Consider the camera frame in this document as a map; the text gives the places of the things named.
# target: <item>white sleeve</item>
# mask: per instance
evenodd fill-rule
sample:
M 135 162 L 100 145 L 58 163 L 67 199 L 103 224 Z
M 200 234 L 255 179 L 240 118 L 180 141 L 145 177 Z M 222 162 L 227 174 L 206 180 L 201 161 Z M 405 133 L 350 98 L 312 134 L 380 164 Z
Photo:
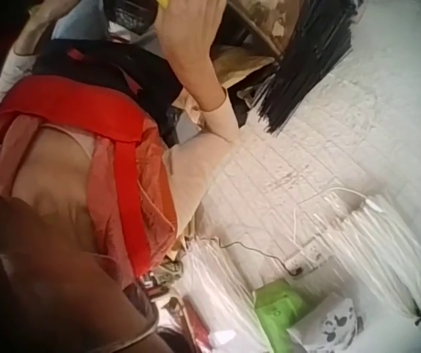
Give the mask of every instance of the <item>white sleeve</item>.
M 10 50 L 0 74 L 0 102 L 13 85 L 31 73 L 36 59 L 35 55 L 20 56 Z

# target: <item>yellow object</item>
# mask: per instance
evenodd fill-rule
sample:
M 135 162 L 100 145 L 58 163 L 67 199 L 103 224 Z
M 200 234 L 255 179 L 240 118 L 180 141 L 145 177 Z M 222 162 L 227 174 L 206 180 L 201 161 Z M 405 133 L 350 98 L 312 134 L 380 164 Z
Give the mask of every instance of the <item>yellow object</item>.
M 168 2 L 169 2 L 169 0 L 156 0 L 156 1 L 158 1 L 158 4 L 163 8 L 163 9 L 165 9 L 166 7 L 168 7 Z

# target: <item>white bag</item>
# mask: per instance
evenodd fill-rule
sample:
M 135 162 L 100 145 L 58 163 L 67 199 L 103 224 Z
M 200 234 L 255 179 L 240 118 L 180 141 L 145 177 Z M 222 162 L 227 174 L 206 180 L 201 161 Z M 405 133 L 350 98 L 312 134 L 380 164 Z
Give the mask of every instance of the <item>white bag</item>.
M 287 331 L 308 353 L 344 351 L 358 333 L 352 299 L 331 294 Z

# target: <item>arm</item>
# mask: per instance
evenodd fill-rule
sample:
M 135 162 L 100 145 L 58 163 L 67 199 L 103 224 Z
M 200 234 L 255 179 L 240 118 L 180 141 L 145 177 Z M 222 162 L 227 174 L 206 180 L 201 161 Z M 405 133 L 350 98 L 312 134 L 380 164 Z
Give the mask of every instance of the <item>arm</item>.
M 30 74 L 41 42 L 58 18 L 73 9 L 79 0 L 45 0 L 27 21 L 7 55 L 0 74 L 0 102 L 20 79 Z
M 171 68 L 203 111 L 205 130 L 163 155 L 178 235 L 193 217 L 213 172 L 238 138 L 238 124 L 210 60 L 226 0 L 172 0 L 159 8 L 156 33 Z
M 203 116 L 202 132 L 163 154 L 176 208 L 178 235 L 194 216 L 214 172 L 233 148 L 240 132 L 228 97 L 220 107 Z

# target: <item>red strap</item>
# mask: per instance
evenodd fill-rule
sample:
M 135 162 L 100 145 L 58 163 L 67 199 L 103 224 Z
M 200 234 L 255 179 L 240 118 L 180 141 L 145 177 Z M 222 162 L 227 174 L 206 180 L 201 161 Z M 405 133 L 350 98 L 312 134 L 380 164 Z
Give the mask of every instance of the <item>red strap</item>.
M 0 115 L 16 113 L 74 126 L 115 141 L 115 184 L 126 249 L 135 276 L 148 271 L 151 252 L 143 226 L 135 159 L 145 119 L 141 108 L 115 90 L 58 76 L 29 76 L 0 104 Z

